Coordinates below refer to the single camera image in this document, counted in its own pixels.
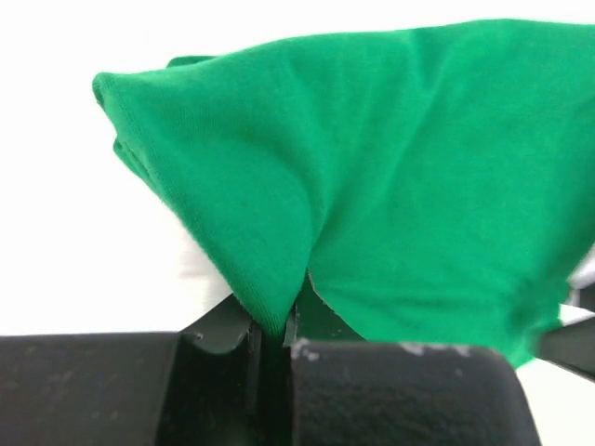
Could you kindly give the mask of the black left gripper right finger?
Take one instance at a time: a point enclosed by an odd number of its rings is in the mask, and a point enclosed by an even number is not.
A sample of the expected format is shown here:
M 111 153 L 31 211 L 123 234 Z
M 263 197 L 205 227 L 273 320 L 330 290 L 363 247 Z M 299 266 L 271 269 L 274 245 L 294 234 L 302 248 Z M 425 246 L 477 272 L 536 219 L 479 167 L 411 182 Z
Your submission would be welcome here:
M 490 348 L 366 342 L 304 282 L 287 321 L 295 445 L 537 445 L 522 385 Z

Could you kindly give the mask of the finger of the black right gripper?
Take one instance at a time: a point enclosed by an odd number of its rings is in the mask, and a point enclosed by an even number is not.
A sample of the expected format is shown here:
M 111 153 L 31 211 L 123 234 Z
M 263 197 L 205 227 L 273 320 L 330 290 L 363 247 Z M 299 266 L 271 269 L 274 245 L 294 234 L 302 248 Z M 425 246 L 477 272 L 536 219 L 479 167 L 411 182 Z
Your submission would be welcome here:
M 555 364 L 586 379 L 595 373 L 594 318 L 544 333 L 538 343 L 540 360 Z

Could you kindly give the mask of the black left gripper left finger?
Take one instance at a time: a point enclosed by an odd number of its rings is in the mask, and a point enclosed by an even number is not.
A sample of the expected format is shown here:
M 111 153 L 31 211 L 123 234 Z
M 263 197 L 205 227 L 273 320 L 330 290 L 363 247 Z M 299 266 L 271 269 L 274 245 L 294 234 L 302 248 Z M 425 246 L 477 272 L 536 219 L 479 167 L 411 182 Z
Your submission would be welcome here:
M 253 445 L 260 330 L 233 298 L 179 332 L 1 340 L 5 445 Z

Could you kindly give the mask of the green t shirt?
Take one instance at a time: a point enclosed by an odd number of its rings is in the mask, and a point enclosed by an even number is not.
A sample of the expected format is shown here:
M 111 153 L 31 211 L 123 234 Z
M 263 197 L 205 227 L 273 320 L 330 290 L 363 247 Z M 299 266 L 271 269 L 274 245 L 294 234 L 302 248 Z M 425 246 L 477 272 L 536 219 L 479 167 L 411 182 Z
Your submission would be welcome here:
M 122 162 L 274 338 L 301 285 L 372 341 L 512 365 L 594 243 L 594 28 L 479 20 L 99 73 Z

